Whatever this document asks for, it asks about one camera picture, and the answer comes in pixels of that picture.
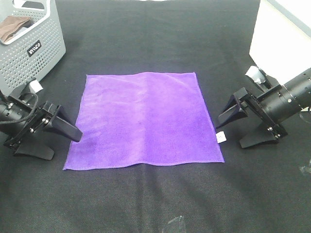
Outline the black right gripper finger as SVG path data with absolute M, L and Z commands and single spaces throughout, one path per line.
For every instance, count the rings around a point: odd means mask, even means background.
M 218 115 L 216 128 L 221 128 L 230 122 L 246 117 L 248 117 L 248 113 L 242 102 L 235 95 L 232 95 L 223 111 Z
M 245 135 L 239 143 L 245 149 L 261 144 L 277 143 L 278 139 L 278 135 L 274 135 L 267 127 L 257 126 L 253 131 Z

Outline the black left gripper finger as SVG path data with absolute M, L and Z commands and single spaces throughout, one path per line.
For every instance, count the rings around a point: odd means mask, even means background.
M 31 156 L 43 160 L 52 160 L 54 151 L 37 140 L 24 140 L 14 152 L 14 156 Z
M 43 127 L 44 132 L 64 136 L 71 141 L 79 142 L 83 133 L 69 120 L 63 106 L 58 105 L 53 116 Z

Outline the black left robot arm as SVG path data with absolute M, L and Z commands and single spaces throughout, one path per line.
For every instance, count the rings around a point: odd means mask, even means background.
M 31 156 L 50 161 L 54 151 L 35 136 L 38 131 L 61 135 L 79 142 L 83 133 L 70 122 L 61 105 L 49 101 L 38 105 L 34 93 L 10 94 L 0 101 L 0 132 L 7 135 L 3 145 L 15 156 Z

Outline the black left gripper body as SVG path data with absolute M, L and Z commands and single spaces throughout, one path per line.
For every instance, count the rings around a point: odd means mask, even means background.
M 18 147 L 28 133 L 48 123 L 57 106 L 49 101 L 39 105 L 34 93 L 3 96 L 3 133 L 7 135 L 3 145 Z

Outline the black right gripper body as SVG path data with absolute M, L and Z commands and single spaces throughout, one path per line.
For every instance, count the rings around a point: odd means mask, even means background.
M 278 135 L 279 139 L 288 135 L 285 128 L 281 124 L 277 124 L 274 120 L 272 120 L 265 112 L 257 98 L 248 92 L 244 87 L 235 92 L 234 95 L 241 102 L 245 102 L 246 106 L 249 107 L 250 110 L 252 110 L 261 119 L 262 122 L 259 124 L 259 126 L 267 127 L 269 131 L 274 133 L 274 135 Z

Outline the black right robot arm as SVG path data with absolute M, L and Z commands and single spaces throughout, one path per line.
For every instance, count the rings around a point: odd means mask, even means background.
M 281 122 L 311 107 L 311 70 L 307 69 L 284 85 L 276 84 L 255 96 L 246 88 L 241 88 L 230 99 L 218 115 L 216 128 L 235 120 L 248 117 L 249 108 L 261 120 L 261 124 L 239 140 L 240 146 L 250 148 L 256 145 L 278 143 L 287 136 Z

